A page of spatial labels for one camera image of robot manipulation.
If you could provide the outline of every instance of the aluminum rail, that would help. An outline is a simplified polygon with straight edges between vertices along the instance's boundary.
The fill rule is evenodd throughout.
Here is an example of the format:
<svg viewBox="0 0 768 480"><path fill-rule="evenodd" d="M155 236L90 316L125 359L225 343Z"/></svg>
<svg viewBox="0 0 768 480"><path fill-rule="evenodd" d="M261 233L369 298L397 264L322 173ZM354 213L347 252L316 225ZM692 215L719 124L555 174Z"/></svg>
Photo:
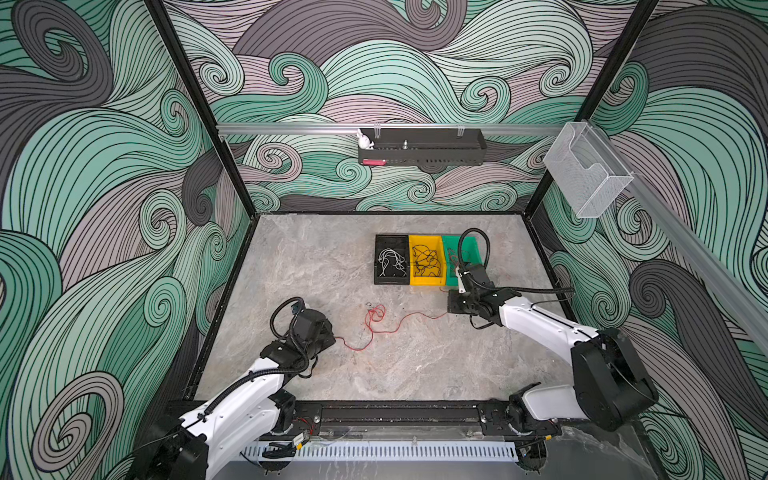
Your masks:
<svg viewBox="0 0 768 480"><path fill-rule="evenodd" d="M223 123L221 135L354 135L360 128L479 128L485 136L556 137L565 124L321 124L312 122Z"/></svg>

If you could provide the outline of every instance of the wall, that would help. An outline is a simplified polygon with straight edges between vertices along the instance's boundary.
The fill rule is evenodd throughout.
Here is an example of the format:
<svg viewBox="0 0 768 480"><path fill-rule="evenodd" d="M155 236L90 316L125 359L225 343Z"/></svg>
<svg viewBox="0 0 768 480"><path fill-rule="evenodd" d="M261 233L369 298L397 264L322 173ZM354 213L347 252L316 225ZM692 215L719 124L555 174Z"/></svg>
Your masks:
<svg viewBox="0 0 768 480"><path fill-rule="evenodd" d="M634 9L572 0L166 5L219 122L315 123L573 120ZM492 163L436 173L359 166L352 137L229 138L260 210L520 211L551 139L489 140Z"/></svg>
<svg viewBox="0 0 768 480"><path fill-rule="evenodd" d="M766 8L710 2L652 19L593 121L768 308ZM553 185L544 207L536 230L578 319L622 328L661 403L688 417L642 415L669 476L764 479L768 361L739 319L634 198L576 220Z"/></svg>
<svg viewBox="0 0 768 480"><path fill-rule="evenodd" d="M0 3L3 478L120 478L247 228L141 0Z"/></svg>

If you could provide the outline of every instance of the white figurine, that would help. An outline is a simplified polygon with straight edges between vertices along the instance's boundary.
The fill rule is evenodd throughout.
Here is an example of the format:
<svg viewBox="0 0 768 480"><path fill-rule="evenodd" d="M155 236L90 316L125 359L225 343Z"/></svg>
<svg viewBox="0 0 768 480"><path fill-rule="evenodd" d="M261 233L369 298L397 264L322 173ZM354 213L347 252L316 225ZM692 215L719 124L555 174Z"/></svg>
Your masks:
<svg viewBox="0 0 768 480"><path fill-rule="evenodd" d="M363 135L360 130L357 131L357 146L363 150L373 150L373 142L367 135Z"/></svg>

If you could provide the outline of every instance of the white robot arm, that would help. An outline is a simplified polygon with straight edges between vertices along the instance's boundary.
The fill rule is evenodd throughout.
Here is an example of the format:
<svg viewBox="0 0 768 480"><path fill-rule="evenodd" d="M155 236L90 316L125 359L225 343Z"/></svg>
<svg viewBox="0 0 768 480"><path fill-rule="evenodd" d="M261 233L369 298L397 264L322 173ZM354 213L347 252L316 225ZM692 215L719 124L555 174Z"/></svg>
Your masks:
<svg viewBox="0 0 768 480"><path fill-rule="evenodd" d="M275 316L292 302L293 319L280 335L274 329ZM254 439L289 430L296 397L283 386L311 368L310 362L335 340L330 321L305 308L299 297L277 308L270 328L277 340L232 385L180 418L163 417L151 427L154 440L136 450L127 478L211 480ZM300 433L292 442L275 445L270 455L293 456L307 439Z"/></svg>
<svg viewBox="0 0 768 480"><path fill-rule="evenodd" d="M471 231L485 237L477 229L462 234L456 269L459 290L449 292L448 311L488 320L481 329L496 325L523 333L574 370L572 386L535 388L535 383L510 395L505 422L519 438L548 438L553 435L553 419L588 419L613 431L658 400L639 356L619 330L580 325L531 303L514 288L496 287L485 272L488 255L483 265L465 263L462 241ZM296 302L293 319L280 335L274 319L291 302ZM270 433L286 438L296 399L283 386L335 340L330 321L305 308L298 297L277 308L270 328L277 340L235 383L180 418L165 417L153 425L154 440L137 450L128 478L211 480L254 439ZM292 442L274 445L270 459L291 457L306 440L308 435L302 432ZM527 447L521 448L524 456Z"/></svg>
<svg viewBox="0 0 768 480"><path fill-rule="evenodd" d="M462 258L466 236L479 233L486 241L485 263L472 264ZM614 431L627 418L658 400L658 393L631 341L618 329L597 330L549 312L531 303L516 287L497 287L488 278L488 237L480 229L466 230L458 241L458 290L448 298L450 313L480 316L486 326L503 326L539 342L571 364L574 385L533 389L513 394L520 421L516 429L528 430L536 422L550 419L589 419ZM551 289L549 293L563 293Z"/></svg>

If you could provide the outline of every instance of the plastic bin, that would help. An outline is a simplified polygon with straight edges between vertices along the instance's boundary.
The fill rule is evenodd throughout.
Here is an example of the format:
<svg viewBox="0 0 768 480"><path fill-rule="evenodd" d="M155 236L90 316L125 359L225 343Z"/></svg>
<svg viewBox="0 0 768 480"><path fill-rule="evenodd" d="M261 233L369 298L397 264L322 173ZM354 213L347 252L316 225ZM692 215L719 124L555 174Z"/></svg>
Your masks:
<svg viewBox="0 0 768 480"><path fill-rule="evenodd" d="M411 285L445 285L445 251L439 235L408 235Z"/></svg>
<svg viewBox="0 0 768 480"><path fill-rule="evenodd" d="M400 255L403 270L398 268L397 256L394 254L381 257L384 250L392 249ZM411 282L411 261L408 235L376 235L373 254L373 284L374 285L408 285Z"/></svg>
<svg viewBox="0 0 768 480"><path fill-rule="evenodd" d="M458 239L460 235L443 235L442 245L445 251L445 261L448 264L448 275L445 278L445 285L458 286L458 279L456 278L456 265L453 258L458 252ZM464 239L462 245L464 254L462 257L466 263L482 263L480 258L480 249L478 248L478 241L474 237L467 236Z"/></svg>

